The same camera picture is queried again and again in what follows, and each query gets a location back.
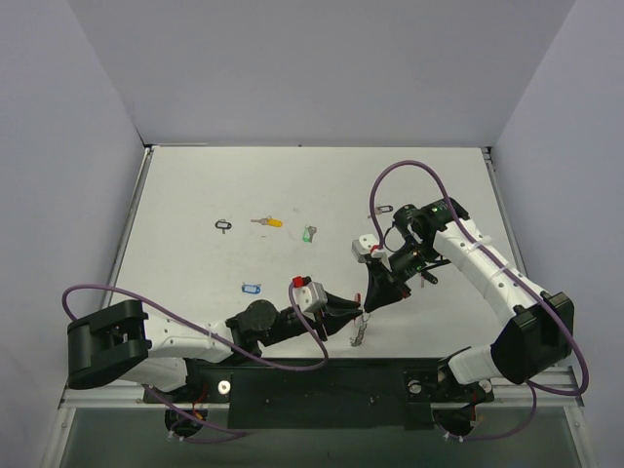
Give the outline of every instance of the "key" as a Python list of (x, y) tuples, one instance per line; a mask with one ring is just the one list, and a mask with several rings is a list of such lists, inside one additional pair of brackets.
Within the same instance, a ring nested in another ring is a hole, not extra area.
[(314, 240), (314, 234), (316, 234), (316, 227), (308, 226), (308, 235), (310, 237), (308, 242), (312, 242)]
[(225, 234), (225, 229), (231, 229), (232, 223), (226, 221), (225, 219), (220, 219), (214, 224), (214, 227), (220, 229), (223, 234)]
[(394, 207), (392, 205), (377, 205), (374, 207), (374, 213), (376, 215), (382, 215), (384, 213), (391, 213), (394, 211)]

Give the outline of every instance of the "white wall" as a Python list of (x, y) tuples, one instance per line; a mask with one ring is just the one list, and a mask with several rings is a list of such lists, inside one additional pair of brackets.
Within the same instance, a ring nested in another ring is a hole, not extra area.
[(106, 279), (142, 145), (64, 0), (5, 0), (0, 63), (0, 466), (15, 468), (38, 466), (66, 379), (60, 294)]
[(578, 0), (493, 158), (528, 273), (576, 304), (586, 415), (622, 466), (624, 3)]
[(573, 0), (69, 0), (148, 143), (492, 145)]

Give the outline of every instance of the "purple cable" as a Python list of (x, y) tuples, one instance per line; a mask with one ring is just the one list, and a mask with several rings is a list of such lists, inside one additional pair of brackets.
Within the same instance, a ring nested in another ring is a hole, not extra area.
[(508, 437), (511, 436), (515, 436), (516, 434), (518, 434), (520, 431), (524, 430), (531, 422), (532, 420), (535, 418), (535, 413), (537, 412), (537, 394), (535, 393), (535, 389), (533, 388), (533, 385), (530, 383), (527, 383), (526, 385), (528, 385), (528, 388), (530, 389), (530, 393), (532, 393), (533, 395), (533, 404), (530, 408), (530, 413), (528, 414), (528, 418), (520, 423), (519, 425), (517, 425), (516, 427), (514, 427), (513, 429), (507, 431), (507, 432), (503, 432), (502, 434), (495, 434), (492, 436), (466, 436), (466, 437), (459, 437), (456, 436), (455, 434), (451, 434), (451, 432), (449, 432), (447, 429), (445, 429), (442, 424), (440, 424), (440, 422), (438, 422), (438, 420), (436, 419), (436, 423), (438, 424), (438, 427), (440, 429), (442, 429), (442, 431), (445, 434), (448, 434), (448, 436), (451, 439), (454, 439), (456, 441), (460, 441), (460, 442), (486, 442), (486, 441), (496, 441), (499, 439), (506, 439)]
[(140, 300), (141, 302), (143, 302), (143, 303), (145, 303), (147, 305), (150, 305), (151, 307), (153, 307), (154, 309), (158, 310), (159, 312), (161, 312), (162, 314), (166, 315), (167, 317), (169, 317), (171, 319), (174, 319), (176, 322), (179, 322), (179, 323), (181, 323), (183, 325), (186, 325), (187, 327), (189, 327), (190, 329), (192, 329), (192, 330), (194, 330), (196, 332), (205, 334), (206, 336), (209, 336), (209, 337), (213, 338), (214, 340), (218, 341), (219, 343), (222, 343), (225, 346), (230, 347), (233, 351), (236, 351), (237, 353), (242, 354), (243, 356), (251, 359), (252, 361), (256, 361), (257, 363), (263, 364), (263, 365), (265, 365), (265, 366), (267, 366), (269, 368), (280, 369), (282, 371), (315, 371), (316, 369), (320, 369), (322, 366), (324, 366), (328, 362), (328, 359), (330, 358), (330, 355), (328, 354), (328, 350), (325, 347), (325, 345), (323, 344), (323, 341), (321, 341), (321, 338), (319, 338), (319, 336), (314, 332), (312, 327), (310, 327), (310, 324), (308, 324), (307, 320), (305, 319), (305, 317), (301, 313), (301, 310), (299, 309), (299, 306), (294, 301), (294, 296), (293, 296), (294, 285), (293, 285), (293, 283), (291, 283), (289, 285), (289, 300), (291, 302), (292, 310), (294, 310), (294, 313), (296, 314), (296, 316), (299, 319), (299, 321), (301, 322), (301, 324), (312, 335), (312, 337), (314, 338), (316, 343), (321, 348), (321, 351), (323, 352), (323, 360), (318, 362), (317, 364), (313, 364), (312, 366), (284, 366), (282, 364), (272, 363), (272, 362), (267, 361), (265, 359), (258, 358), (257, 356), (254, 356), (249, 351), (244, 350), (240, 346), (237, 346), (236, 344), (234, 344), (231, 341), (223, 338), (222, 336), (219, 336), (216, 333), (212, 333), (211, 331), (208, 331), (208, 330), (200, 327), (199, 325), (196, 325), (196, 324), (194, 324), (192, 322), (189, 322), (188, 320), (186, 320), (186, 319), (176, 315), (175, 313), (173, 313), (170, 310), (166, 309), (162, 305), (154, 302), (153, 300), (148, 299), (147, 297), (144, 297), (144, 296), (142, 296), (140, 294), (137, 294), (136, 292), (123, 290), (121, 288), (116, 288), (114, 286), (85, 284), (85, 285), (75, 285), (75, 286), (72, 286), (70, 288), (67, 288), (63, 292), (63, 294), (62, 294), (62, 300), (61, 301), (62, 301), (62, 308), (65, 311), (65, 314), (67, 314), (67, 316), (71, 320), (76, 320), (76, 316), (71, 312), (71, 310), (69, 309), (69, 306), (67, 305), (67, 296), (70, 293), (72, 293), (74, 291), (78, 291), (78, 290), (110, 291), (112, 293), (119, 293), (119, 294), (126, 295), (128, 297), (131, 297), (133, 299)]
[[(148, 299), (147, 297), (144, 297), (140, 294), (137, 294), (135, 292), (132, 291), (128, 291), (128, 290), (123, 290), (121, 288), (116, 288), (114, 286), (107, 286), (107, 285), (94, 285), (94, 284), (84, 284), (84, 285), (75, 285), (72, 286), (70, 288), (67, 288), (63, 294), (62, 294), (62, 298), (61, 298), (61, 303), (62, 303), (62, 308), (65, 311), (65, 314), (67, 314), (67, 317), (69, 317), (69, 319), (71, 319), (71, 321), (75, 321), (76, 320), (76, 316), (71, 312), (71, 309), (69, 308), (69, 305), (67, 304), (67, 297), (69, 296), (70, 293), (74, 292), (74, 291), (79, 291), (79, 290), (99, 290), (99, 291), (109, 291), (112, 293), (119, 293), (119, 294), (123, 294), (126, 295), (128, 297), (132, 297), (133, 299), (139, 300), (147, 305), (150, 305), (151, 307), (153, 307), (154, 309), (158, 310), (159, 312), (163, 313), (164, 315), (166, 315), (167, 317), (170, 317), (171, 319), (174, 319), (177, 322), (180, 322), (183, 325), (186, 325), (187, 327), (189, 327), (192, 330), (195, 330), (199, 333), (205, 334), (207, 336), (211, 336), (212, 338), (214, 338), (216, 341), (229, 346), (232, 350), (250, 358), (253, 361), (256, 361), (258, 363), (264, 364), (265, 366), (268, 366), (270, 368), (274, 368), (274, 369), (280, 369), (282, 371), (313, 371), (316, 369), (321, 368), (322, 366), (324, 366), (329, 358), (330, 355), (328, 353), (327, 348), (325, 347), (325, 345), (323, 344), (323, 341), (321, 341), (321, 338), (319, 338), (319, 336), (314, 332), (314, 330), (312, 329), (312, 327), (310, 327), (310, 325), (307, 323), (307, 320), (305, 320), (305, 317), (303, 316), (303, 314), (301, 313), (301, 310), (299, 309), (299, 306), (296, 304), (296, 302), (294, 301), (294, 295), (293, 295), (293, 290), (294, 290), (294, 285), (293, 283), (291, 283), (289, 285), (289, 300), (291, 302), (291, 306), (292, 306), (292, 310), (294, 311), (294, 313), (296, 314), (297, 318), (301, 321), (301, 324), (305, 327), (306, 330), (308, 330), (308, 332), (312, 335), (312, 337), (314, 338), (314, 340), (317, 342), (317, 344), (319, 345), (319, 347), (321, 348), (321, 351), (323, 351), (323, 360), (317, 364), (314, 364), (312, 366), (284, 366), (281, 364), (277, 364), (277, 363), (271, 363), (270, 361), (266, 361), (262, 358), (258, 358), (257, 356), (254, 356), (252, 353), (249, 353), (247, 351), (245, 351), (243, 348), (237, 346), (236, 344), (232, 343), (231, 341), (219, 336), (216, 333), (212, 333), (206, 329), (203, 329), (202, 327), (199, 327), (196, 324), (193, 324), (192, 322), (189, 322), (186, 319), (183, 319), (182, 317), (179, 317), (178, 315), (174, 314), (173, 312), (171, 312), (170, 310), (166, 309), (165, 307), (163, 307), (162, 305), (154, 302), (151, 299)], [(207, 439), (183, 439), (185, 442), (187, 443), (191, 443), (191, 444), (219, 444), (221, 442), (231, 442), (231, 441), (236, 441), (237, 439), (241, 439), (242, 437), (245, 437), (247, 435), (249, 435), (249, 433), (244, 432), (244, 431), (236, 431), (236, 430), (232, 430), (232, 429), (227, 429), (225, 427), (221, 427), (218, 426), (216, 424), (213, 424), (211, 422), (208, 421), (203, 421), (191, 414), (188, 414), (186, 411), (184, 411), (183, 409), (178, 408), (176, 405), (174, 405), (173, 403), (167, 401), (165, 398), (163, 398), (158, 392), (156, 392), (154, 389), (152, 389), (151, 387), (147, 386), (147, 385), (143, 385), (143, 388), (145, 389), (145, 391), (147, 393), (149, 393), (152, 397), (154, 397), (154, 399), (158, 400), (160, 403), (162, 403), (163, 405), (165, 405), (166, 407), (168, 407), (170, 410), (175, 411), (177, 414), (179, 414), (182, 417), (185, 417), (186, 419), (189, 419), (191, 421), (197, 422), (199, 424), (201, 424), (202, 426), (206, 426), (206, 427), (210, 427), (211, 429), (215, 429), (217, 431), (220, 432), (225, 432), (227, 434), (231, 434), (232, 437), (228, 437), (225, 439), (216, 439), (216, 440), (207, 440)]]
[[(372, 189), (370, 190), (370, 198), (369, 198), (370, 218), (372, 219), (374, 228), (376, 229), (377, 235), (379, 236), (379, 247), (383, 249), (385, 239), (383, 238), (383, 232), (381, 231), (381, 226), (379, 225), (379, 221), (377, 220), (377, 215), (374, 212), (374, 196), (377, 193), (377, 188), (379, 188), (379, 184), (381, 183), (381, 181), (390, 172), (402, 166), (416, 166), (420, 169), (425, 170), (427, 173), (429, 173), (429, 175), (432, 178), (434, 178), (434, 180), (438, 184), (438, 188), (440, 188), (440, 191), (442, 192), (442, 196), (445, 200), (445, 203), (448, 206), (450, 215), (452, 216), (455, 223), (457, 223), (457, 227), (459, 227), (459, 230), (462, 232), (462, 234), (466, 236), (466, 239), (468, 239), (473, 244), (476, 243), (477, 240), (466, 230), (461, 220), (459, 219), (459, 216), (457, 216), (457, 213), (455, 212), (455, 208), (450, 202), (449, 194), (447, 193), (447, 190), (445, 189), (445, 186), (442, 183), (442, 180), (440, 179), (440, 177), (433, 171), (433, 169), (431, 169), (426, 164), (423, 164), (419, 161), (407, 160), (407, 161), (400, 161), (398, 163), (394, 163), (388, 166), (375, 180), (374, 184), (372, 185)], [(585, 361), (585, 357), (583, 356), (583, 353), (581, 352), (580, 347), (576, 343), (576, 340), (572, 336), (572, 333), (569, 332), (564, 322), (562, 322), (562, 319), (559, 318), (557, 313), (552, 309), (550, 305), (546, 303), (546, 301), (544, 301), (544, 299), (539, 294), (534, 292), (524, 281), (522, 281), (520, 278), (514, 275), (508, 268), (506, 268), (506, 265), (504, 265), (496, 257), (496, 255), (490, 252), (486, 246), (479, 245), (479, 250), (483, 252), (487, 256), (487, 258), (489, 258), (492, 261), (492, 263), (494, 263), (498, 268), (502, 268), (505, 275), (511, 278), (512, 281), (516, 282), (523, 290), (525, 290), (525, 292), (528, 295), (530, 295), (548, 313), (550, 318), (553, 319), (553, 321), (557, 324), (557, 327), (559, 327), (559, 330), (562, 332), (562, 335), (565, 337), (565, 339), (571, 346), (572, 350), (574, 351), (576, 358), (578, 359), (578, 364), (580, 365), (580, 368), (581, 368), (582, 379), (581, 379), (581, 385), (577, 390), (568, 391), (568, 390), (560, 390), (557, 388), (550, 388), (550, 387), (541, 385), (539, 383), (535, 383), (531, 380), (528, 380), (526, 383), (544, 392), (552, 393), (554, 395), (561, 395), (565, 397), (578, 397), (582, 395), (583, 393), (585, 393), (585, 391), (587, 390), (587, 387), (589, 387), (589, 369), (587, 368), (587, 362)]]

